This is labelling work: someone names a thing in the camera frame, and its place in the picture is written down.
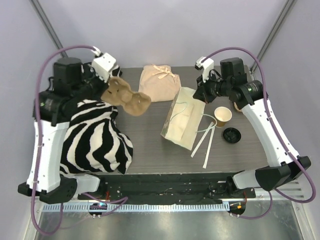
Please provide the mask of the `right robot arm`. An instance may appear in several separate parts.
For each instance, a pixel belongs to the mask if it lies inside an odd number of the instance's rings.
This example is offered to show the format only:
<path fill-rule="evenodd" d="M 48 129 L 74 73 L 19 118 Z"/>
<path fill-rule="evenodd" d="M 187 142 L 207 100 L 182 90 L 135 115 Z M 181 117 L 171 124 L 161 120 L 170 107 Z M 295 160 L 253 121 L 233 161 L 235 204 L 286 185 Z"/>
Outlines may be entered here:
<path fill-rule="evenodd" d="M 194 67 L 203 72 L 196 80 L 193 98 L 206 104 L 217 97 L 229 98 L 252 125 L 267 158 L 267 166 L 238 172 L 229 180 L 225 190 L 230 197 L 238 197 L 246 188 L 274 190 L 296 180 L 311 166 L 310 158 L 300 156 L 281 129 L 270 101 L 264 99 L 263 84 L 247 80 L 241 58 L 222 60 L 220 72 L 215 71 L 211 58 L 200 57 Z"/>

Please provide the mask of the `green illustrated paper bag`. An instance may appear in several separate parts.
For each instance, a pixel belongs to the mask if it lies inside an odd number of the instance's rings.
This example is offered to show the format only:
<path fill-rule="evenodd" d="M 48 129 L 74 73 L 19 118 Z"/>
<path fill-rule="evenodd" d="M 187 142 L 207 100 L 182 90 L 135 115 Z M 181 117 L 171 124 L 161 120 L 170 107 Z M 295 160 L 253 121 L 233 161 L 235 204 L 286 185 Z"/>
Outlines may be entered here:
<path fill-rule="evenodd" d="M 160 135 L 166 140 L 192 150 L 206 104 L 193 98 L 196 91 L 181 87 L 174 97 Z"/>

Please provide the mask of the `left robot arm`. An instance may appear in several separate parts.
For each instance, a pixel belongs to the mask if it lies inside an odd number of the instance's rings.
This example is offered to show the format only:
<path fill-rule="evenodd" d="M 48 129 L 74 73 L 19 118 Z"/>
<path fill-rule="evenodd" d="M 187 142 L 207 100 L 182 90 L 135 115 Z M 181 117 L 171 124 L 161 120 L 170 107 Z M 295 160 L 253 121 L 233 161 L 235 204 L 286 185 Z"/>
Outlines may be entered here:
<path fill-rule="evenodd" d="M 32 167 L 27 181 L 18 185 L 18 193 L 38 196 L 46 204 L 66 203 L 87 192 L 97 200 L 106 195 L 107 188 L 99 177 L 65 177 L 60 174 L 60 162 L 77 104 L 103 89 L 116 64 L 116 59 L 107 53 L 95 57 L 89 65 L 75 57 L 63 57 L 53 64 L 53 89 L 40 92 L 34 103 Z"/>

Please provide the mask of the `brown cardboard cup carrier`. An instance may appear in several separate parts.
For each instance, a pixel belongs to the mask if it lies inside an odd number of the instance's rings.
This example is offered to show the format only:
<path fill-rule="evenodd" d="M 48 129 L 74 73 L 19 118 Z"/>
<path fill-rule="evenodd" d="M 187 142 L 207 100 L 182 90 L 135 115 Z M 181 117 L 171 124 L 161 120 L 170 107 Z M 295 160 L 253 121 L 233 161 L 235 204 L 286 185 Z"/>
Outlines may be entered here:
<path fill-rule="evenodd" d="M 131 86 L 121 77 L 111 77 L 108 88 L 101 100 L 123 110 L 134 117 L 143 115 L 151 105 L 151 98 L 143 92 L 132 91 Z"/>

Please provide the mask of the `brown paper coffee cup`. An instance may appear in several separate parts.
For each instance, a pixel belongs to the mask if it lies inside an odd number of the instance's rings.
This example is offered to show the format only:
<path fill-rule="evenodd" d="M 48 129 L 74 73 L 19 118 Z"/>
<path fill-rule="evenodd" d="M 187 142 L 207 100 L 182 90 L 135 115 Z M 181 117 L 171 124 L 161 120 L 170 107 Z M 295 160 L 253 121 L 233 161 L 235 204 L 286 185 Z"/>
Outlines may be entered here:
<path fill-rule="evenodd" d="M 235 109 L 235 111 L 237 111 L 238 113 L 241 113 L 242 110 L 238 108 L 237 104 L 234 102 L 233 103 L 233 108 Z"/>

